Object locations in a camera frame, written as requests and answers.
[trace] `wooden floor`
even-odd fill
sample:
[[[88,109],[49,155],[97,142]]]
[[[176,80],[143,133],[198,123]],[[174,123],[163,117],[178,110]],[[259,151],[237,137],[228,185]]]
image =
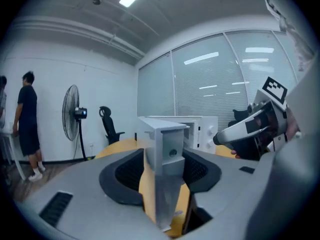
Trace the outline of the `wooden floor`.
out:
[[[17,167],[12,164],[7,166],[7,172],[11,178],[11,186],[9,187],[9,193],[12,198],[16,201],[23,202],[30,194],[37,191],[40,187],[45,185],[52,178],[61,173],[64,169],[69,166],[76,164],[74,163],[64,163],[64,164],[47,164],[45,165],[45,172],[43,173],[43,178],[36,182],[30,182],[28,177],[33,174],[33,171],[29,164],[21,164],[21,168],[24,172],[26,180],[23,181],[19,175]]]

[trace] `fan stand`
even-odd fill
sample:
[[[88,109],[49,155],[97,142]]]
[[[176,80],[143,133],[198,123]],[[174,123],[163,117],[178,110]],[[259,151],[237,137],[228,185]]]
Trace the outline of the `fan stand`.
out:
[[[78,121],[79,122],[79,134],[80,134],[80,145],[81,145],[81,150],[82,150],[82,155],[83,155],[83,159],[86,161],[86,153],[85,153],[85,148],[84,148],[84,141],[82,139],[82,127],[81,127],[81,120]]]

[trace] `black hair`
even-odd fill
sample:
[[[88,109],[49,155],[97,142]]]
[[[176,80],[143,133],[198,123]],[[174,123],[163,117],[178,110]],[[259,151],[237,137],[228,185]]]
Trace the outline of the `black hair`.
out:
[[[26,80],[27,83],[33,84],[35,80],[35,75],[32,71],[29,71],[24,74],[24,76],[22,77],[22,80]]]
[[[7,78],[4,75],[1,76],[0,83],[1,83],[1,85],[4,85],[4,86],[7,84]]]

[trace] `wooden tabletop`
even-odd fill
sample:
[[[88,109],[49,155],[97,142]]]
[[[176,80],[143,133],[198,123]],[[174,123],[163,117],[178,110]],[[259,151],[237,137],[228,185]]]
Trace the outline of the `wooden tabletop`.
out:
[[[95,156],[95,159],[110,156],[119,152],[136,150],[140,148],[143,149],[144,147],[141,142],[136,141],[134,138],[124,139],[107,146],[104,150],[102,150]],[[219,156],[235,158],[235,156],[231,154],[231,150],[223,145],[216,146],[215,153]],[[151,191],[154,189],[155,185],[154,174],[146,161],[146,157],[144,157],[143,165],[144,171],[140,179],[139,193],[141,193],[143,196],[145,213],[151,220],[153,220],[153,222],[155,222],[155,197],[153,195],[154,191]],[[190,191],[187,185],[183,184],[181,186],[178,202],[175,208],[175,211],[179,212],[179,215],[173,217],[171,229],[165,232],[168,236],[179,237],[182,235],[183,225],[186,220],[189,197]]]

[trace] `person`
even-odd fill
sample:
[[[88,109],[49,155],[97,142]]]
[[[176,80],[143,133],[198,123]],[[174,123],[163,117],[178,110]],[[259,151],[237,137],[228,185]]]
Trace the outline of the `person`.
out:
[[[6,108],[6,100],[7,100],[7,94],[5,93],[5,87],[7,84],[7,78],[2,75],[0,76],[0,127],[3,128],[5,124],[5,108]],[[8,175],[8,170],[6,167],[5,160],[3,158],[2,154],[3,147],[0,147],[0,165],[1,165],[1,173],[5,180],[6,185],[9,187],[11,185],[11,179]]]
[[[37,94],[32,87],[35,76],[32,71],[22,77],[22,85],[15,111],[13,134],[19,134],[19,141],[23,156],[28,156],[34,174],[29,177],[32,182],[42,179],[42,172],[46,168],[42,164],[42,154],[38,138],[37,125]]]

